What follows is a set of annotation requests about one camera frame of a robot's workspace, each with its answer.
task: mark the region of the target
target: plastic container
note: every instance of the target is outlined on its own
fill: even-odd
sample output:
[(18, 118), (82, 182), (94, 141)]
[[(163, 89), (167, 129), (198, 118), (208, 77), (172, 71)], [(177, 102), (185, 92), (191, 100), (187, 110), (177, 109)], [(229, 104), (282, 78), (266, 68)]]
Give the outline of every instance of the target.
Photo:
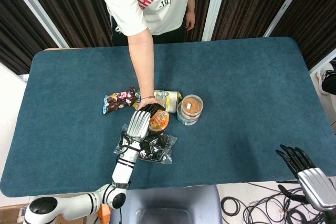
[(202, 99), (194, 94), (187, 95), (177, 106), (177, 119), (183, 125), (193, 125), (197, 122), (202, 110)]

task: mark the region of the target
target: blue tablecloth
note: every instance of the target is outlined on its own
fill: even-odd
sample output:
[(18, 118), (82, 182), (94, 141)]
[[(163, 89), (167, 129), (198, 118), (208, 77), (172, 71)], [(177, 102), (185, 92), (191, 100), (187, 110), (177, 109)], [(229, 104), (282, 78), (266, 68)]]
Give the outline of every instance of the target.
[[(1, 180), (10, 197), (92, 191), (111, 182), (134, 108), (102, 114), (103, 97), (137, 81), (127, 47), (43, 51), (33, 60)], [(279, 144), (336, 175), (336, 139), (290, 38), (155, 46), (155, 88), (197, 94), (200, 120), (175, 114), (173, 164), (138, 161), (131, 188), (292, 179)]]

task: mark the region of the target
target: robotic hand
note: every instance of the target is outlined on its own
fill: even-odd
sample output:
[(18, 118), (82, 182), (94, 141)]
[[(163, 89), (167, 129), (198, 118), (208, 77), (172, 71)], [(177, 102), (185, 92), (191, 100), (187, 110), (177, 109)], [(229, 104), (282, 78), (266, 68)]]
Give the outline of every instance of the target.
[(97, 212), (102, 203), (114, 209), (120, 208), (126, 200), (126, 189), (130, 185), (130, 177), (139, 155), (140, 142), (146, 138), (150, 118), (158, 110), (165, 110), (165, 108), (159, 104), (149, 104), (133, 114), (124, 138), (127, 148), (118, 156), (112, 184), (106, 184), (97, 191), (71, 198), (38, 198), (27, 207), (24, 223), (54, 223), (59, 214), (67, 220), (74, 220)]
[(299, 181), (305, 196), (294, 195), (282, 185), (280, 191), (289, 199), (311, 204), (317, 211), (325, 212), (326, 223), (336, 223), (336, 189), (323, 171), (316, 167), (309, 156), (299, 148), (280, 145), (286, 152), (276, 150)]

